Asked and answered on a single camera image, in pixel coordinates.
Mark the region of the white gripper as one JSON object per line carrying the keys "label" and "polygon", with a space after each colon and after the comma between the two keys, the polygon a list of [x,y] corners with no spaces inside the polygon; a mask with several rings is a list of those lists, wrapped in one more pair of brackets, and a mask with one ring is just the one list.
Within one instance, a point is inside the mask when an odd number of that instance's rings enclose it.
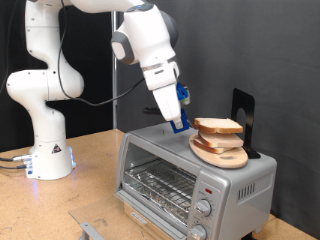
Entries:
{"label": "white gripper", "polygon": [[153,93],[160,112],[166,121],[173,121],[176,129],[184,127],[181,107],[176,92],[179,68],[176,62],[143,72],[148,89]]}

